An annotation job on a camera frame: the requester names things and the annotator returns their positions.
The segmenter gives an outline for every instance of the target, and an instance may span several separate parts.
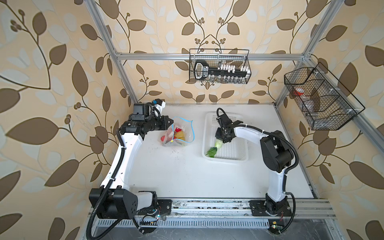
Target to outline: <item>robotic arm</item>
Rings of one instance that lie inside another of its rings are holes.
[[[274,231],[274,233],[282,233],[290,225],[295,214],[295,197],[292,193],[285,191],[285,184],[288,171],[298,165],[299,157],[296,150],[280,131],[266,132],[257,127],[241,124],[243,123],[241,121],[232,122],[221,108],[218,108],[216,113],[220,125],[215,135],[217,139],[226,143],[235,137],[241,137],[261,147],[263,161],[270,170],[268,192],[263,206],[265,213],[270,216],[281,213],[283,208],[289,206],[287,194],[292,196],[294,208],[291,219],[282,230]]]
[[[161,115],[165,105],[166,103],[160,99],[155,99],[151,103],[135,103],[128,121],[118,129],[116,135],[120,144],[112,166],[100,188],[91,189],[89,194],[93,212],[86,229],[88,240],[101,239],[122,219],[132,219],[139,231],[144,233],[144,229],[134,219],[137,212],[144,208],[149,208],[151,214],[160,212],[156,192],[141,191],[134,194],[129,191],[127,182],[133,160],[145,135],[149,131],[167,130],[173,124],[172,119]],[[99,218],[117,218],[117,220],[101,235],[93,237],[91,229],[96,215]]]

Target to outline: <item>plastic bag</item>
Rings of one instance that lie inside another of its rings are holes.
[[[185,140],[175,138],[175,134],[176,137],[180,135],[180,133],[178,134],[178,132],[175,131],[176,128],[181,129],[183,131]],[[163,132],[162,136],[164,136],[164,139],[162,140],[162,145],[164,147],[187,146],[189,143],[195,140],[195,133],[192,127],[192,121],[186,120],[181,117],[174,117],[173,124],[165,132]]]

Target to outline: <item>black rack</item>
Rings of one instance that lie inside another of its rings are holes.
[[[331,74],[329,77],[334,77],[337,87],[327,80],[327,73]],[[339,130],[365,109],[322,63],[314,68],[299,68],[285,74],[284,84],[311,130]]]
[[[245,49],[189,50],[189,79],[201,83],[247,84],[251,77]]]

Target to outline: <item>black wire basket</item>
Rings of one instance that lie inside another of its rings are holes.
[[[327,80],[327,73],[331,74],[329,78],[334,77],[337,86]],[[311,130],[339,130],[365,109],[322,63],[285,74],[284,84]]]
[[[189,50],[189,81],[247,84],[251,77],[249,50]]]

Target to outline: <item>white table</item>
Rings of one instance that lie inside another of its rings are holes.
[[[149,132],[129,176],[130,191],[154,190],[158,197],[261,198],[268,189],[269,169],[260,147],[248,142],[249,160],[233,164],[202,157],[205,115],[220,107],[243,116],[244,123],[286,136],[272,105],[167,105],[163,115],[193,120],[195,140],[187,147],[162,147],[160,131]],[[297,166],[288,173],[286,190],[296,198],[313,198]]]

